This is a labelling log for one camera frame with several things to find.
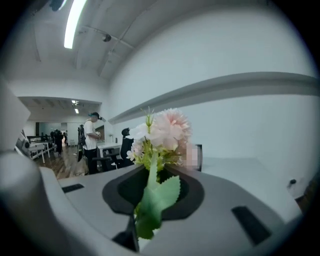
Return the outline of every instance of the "pink artificial flower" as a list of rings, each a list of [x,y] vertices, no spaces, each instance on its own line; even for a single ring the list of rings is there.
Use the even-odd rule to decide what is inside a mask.
[[[132,143],[131,151],[138,157],[143,155],[143,144],[141,140],[135,139]]]
[[[158,135],[158,139],[162,140],[162,145],[167,150],[176,150],[179,141],[187,141],[191,136],[190,123],[177,108],[158,113],[153,122],[154,133]]]

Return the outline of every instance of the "black slot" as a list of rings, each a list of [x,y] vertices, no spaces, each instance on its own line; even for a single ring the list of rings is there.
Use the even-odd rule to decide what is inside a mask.
[[[84,188],[84,186],[82,186],[81,184],[74,184],[74,185],[71,185],[71,186],[65,186],[65,187],[62,188],[62,190],[63,190],[64,193],[68,193],[68,192],[79,190],[79,189],[82,189],[82,188]]]
[[[255,245],[271,236],[271,232],[246,206],[238,206],[231,211]]]

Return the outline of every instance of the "white flower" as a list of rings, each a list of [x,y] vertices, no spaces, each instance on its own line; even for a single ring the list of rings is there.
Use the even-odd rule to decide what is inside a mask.
[[[130,129],[129,134],[126,138],[141,140],[148,134],[148,126],[146,123],[139,124],[136,128]]]
[[[130,161],[133,161],[134,159],[135,159],[135,154],[134,154],[134,152],[132,152],[132,151],[127,151],[126,152],[126,154],[127,154],[127,159],[130,159]]]

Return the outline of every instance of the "gray plastic device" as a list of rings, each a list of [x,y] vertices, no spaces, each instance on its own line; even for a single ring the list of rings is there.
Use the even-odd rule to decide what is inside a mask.
[[[1,153],[0,166],[4,206],[35,244],[54,255],[268,255],[299,222],[284,224],[272,209],[226,179],[176,167],[201,183],[203,201],[189,217],[163,221],[154,238],[135,252],[113,241],[127,229],[130,217],[115,213],[102,191],[136,165],[60,181],[52,170],[39,170],[16,152]],[[77,188],[63,190],[73,185]]]

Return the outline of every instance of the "artificial flower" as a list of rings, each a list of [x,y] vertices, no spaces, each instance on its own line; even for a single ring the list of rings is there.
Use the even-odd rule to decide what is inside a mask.
[[[136,156],[142,157],[143,155],[143,144],[139,139],[135,139],[132,143],[131,152],[134,152]]]
[[[191,136],[191,126],[187,118],[178,109],[167,109],[154,118],[153,133],[158,135],[151,143],[158,146],[160,142],[167,150],[176,150],[179,141],[186,141]]]
[[[141,140],[148,134],[148,126],[146,123],[139,124],[136,128],[130,129],[129,134],[126,138]]]
[[[132,152],[132,151],[127,151],[126,152],[126,154],[127,154],[127,159],[130,159],[130,161],[133,161],[134,159],[135,159],[135,154],[134,154],[134,152]]]

